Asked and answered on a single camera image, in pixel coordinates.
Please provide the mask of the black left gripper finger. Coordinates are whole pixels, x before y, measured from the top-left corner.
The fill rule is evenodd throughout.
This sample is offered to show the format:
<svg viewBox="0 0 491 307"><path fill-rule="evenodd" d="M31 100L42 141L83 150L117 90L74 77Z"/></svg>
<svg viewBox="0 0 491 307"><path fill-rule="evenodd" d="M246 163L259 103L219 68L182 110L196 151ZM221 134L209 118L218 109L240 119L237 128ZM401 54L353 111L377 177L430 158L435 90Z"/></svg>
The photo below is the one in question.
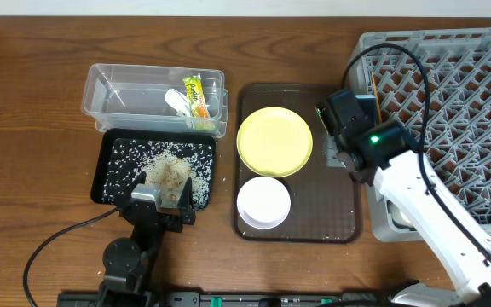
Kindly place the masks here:
<svg viewBox="0 0 491 307"><path fill-rule="evenodd" d="M192 178L189 177L183 187L181 196L177 202L177 208L179 211L193 212L193 189Z"/></svg>
<svg viewBox="0 0 491 307"><path fill-rule="evenodd" d="M130 196L137 197L145 189L145 181L147 174L145 171L141 171L140 174L130 184Z"/></svg>

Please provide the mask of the rice food waste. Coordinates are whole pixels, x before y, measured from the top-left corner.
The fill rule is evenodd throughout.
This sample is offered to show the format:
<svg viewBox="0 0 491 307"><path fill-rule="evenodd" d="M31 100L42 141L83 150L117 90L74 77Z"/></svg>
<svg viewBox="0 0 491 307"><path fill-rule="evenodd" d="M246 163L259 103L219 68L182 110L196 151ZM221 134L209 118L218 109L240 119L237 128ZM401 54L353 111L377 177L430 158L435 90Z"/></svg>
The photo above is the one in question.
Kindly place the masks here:
<svg viewBox="0 0 491 307"><path fill-rule="evenodd" d="M202 143L119 138L109 151L101 201L110 204L145 171L145 184L159 189L161 205L176 208L186 180L192 178L193 207L205 209L211 194L215 147Z"/></svg>

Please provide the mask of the wooden chopstick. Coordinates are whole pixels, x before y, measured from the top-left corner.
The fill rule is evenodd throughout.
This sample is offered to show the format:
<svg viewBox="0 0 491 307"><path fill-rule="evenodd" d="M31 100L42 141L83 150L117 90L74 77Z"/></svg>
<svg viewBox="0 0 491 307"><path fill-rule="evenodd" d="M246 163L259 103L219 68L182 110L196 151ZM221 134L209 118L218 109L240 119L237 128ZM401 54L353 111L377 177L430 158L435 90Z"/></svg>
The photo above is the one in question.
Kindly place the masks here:
<svg viewBox="0 0 491 307"><path fill-rule="evenodd" d="M371 72L371 81L372 81L372 87L373 87L373 95L375 97L375 107L376 107L376 112L377 112L377 117L378 117L378 124L382 124L382 113L381 113L381 108L380 108L380 102L378 98L378 89L376 85L376 80L374 76L374 72Z"/></svg>

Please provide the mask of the yellow plate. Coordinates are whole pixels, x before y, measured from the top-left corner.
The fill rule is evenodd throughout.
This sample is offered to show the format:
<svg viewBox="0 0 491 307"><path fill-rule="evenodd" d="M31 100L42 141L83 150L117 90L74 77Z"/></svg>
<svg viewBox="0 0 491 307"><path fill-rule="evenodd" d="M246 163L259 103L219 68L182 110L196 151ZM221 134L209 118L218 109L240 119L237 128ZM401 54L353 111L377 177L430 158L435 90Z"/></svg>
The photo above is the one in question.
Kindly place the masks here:
<svg viewBox="0 0 491 307"><path fill-rule="evenodd" d="M266 177L288 177L308 162L313 136L306 121L283 107L265 107L240 124L236 147L241 161Z"/></svg>

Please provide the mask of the pink bowl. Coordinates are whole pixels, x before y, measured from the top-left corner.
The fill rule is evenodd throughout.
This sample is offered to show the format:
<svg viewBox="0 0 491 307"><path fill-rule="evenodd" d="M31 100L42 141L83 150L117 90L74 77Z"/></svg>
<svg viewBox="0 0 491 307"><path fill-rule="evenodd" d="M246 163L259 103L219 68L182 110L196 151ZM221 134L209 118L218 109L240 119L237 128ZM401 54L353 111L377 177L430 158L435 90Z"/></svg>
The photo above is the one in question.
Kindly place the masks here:
<svg viewBox="0 0 491 307"><path fill-rule="evenodd" d="M287 218L291 196L285 185L272 177L254 177L239 190L237 210L254 229L273 229Z"/></svg>

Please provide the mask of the green snack wrapper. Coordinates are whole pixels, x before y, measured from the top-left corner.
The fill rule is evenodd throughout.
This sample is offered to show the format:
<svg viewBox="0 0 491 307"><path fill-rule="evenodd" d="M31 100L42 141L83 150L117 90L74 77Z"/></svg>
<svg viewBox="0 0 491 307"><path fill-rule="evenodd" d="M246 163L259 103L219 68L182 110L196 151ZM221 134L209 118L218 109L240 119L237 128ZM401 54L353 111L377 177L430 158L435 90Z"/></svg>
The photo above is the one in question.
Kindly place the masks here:
<svg viewBox="0 0 491 307"><path fill-rule="evenodd" d="M194 128L196 130L213 130L215 126L211 121L205 101L200 74L184 78L183 83L186 89L188 107L192 117L195 119Z"/></svg>

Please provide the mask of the white cup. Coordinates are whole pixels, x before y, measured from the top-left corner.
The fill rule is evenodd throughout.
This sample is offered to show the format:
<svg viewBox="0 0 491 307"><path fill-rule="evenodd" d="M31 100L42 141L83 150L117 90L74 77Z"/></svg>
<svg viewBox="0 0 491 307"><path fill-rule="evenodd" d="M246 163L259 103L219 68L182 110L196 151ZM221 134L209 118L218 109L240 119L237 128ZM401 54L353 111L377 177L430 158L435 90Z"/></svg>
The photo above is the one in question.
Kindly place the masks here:
<svg viewBox="0 0 491 307"><path fill-rule="evenodd" d="M399 208L393 204L390 203L388 205L389 213L391 215L391 218L393 220L393 223L400 228L412 228L413 225L410 222L410 220L404 215L402 211L399 210Z"/></svg>

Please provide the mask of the light blue bowl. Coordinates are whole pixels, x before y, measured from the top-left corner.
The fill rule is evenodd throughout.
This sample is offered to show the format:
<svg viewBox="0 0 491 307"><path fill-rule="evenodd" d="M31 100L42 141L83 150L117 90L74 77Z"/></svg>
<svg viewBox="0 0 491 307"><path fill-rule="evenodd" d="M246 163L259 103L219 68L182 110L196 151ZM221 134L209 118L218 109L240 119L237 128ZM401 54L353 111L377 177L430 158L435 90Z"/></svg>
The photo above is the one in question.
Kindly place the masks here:
<svg viewBox="0 0 491 307"><path fill-rule="evenodd" d="M374 95L355 95L361 110L366 114L374 126L378 124L377 102Z"/></svg>

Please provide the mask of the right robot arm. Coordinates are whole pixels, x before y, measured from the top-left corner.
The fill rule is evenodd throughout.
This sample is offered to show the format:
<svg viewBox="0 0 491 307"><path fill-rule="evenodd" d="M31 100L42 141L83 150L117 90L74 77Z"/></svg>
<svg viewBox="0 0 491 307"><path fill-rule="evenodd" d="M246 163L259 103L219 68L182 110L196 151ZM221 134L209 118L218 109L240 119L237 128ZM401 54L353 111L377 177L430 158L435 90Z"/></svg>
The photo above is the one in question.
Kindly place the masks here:
<svg viewBox="0 0 491 307"><path fill-rule="evenodd" d="M491 236L446 188L413 136L376 124L374 98L340 90L315 107L353 181L394 204L435 253L464 306L491 306Z"/></svg>

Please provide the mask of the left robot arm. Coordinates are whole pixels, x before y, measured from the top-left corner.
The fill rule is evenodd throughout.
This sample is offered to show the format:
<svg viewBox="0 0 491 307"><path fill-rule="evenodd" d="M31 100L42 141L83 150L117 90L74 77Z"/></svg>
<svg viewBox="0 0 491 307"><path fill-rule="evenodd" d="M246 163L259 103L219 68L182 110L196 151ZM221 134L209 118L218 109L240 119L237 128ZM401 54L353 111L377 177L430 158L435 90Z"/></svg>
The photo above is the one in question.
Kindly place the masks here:
<svg viewBox="0 0 491 307"><path fill-rule="evenodd" d="M163 212L160 192L145 184L142 172L115 200L119 215L133 226L129 237L108 244L102 256L105 275L96 305L154 306L159 298L148 289L152 270L167 232L181 233L195 224L192 179L178 197L177 214Z"/></svg>

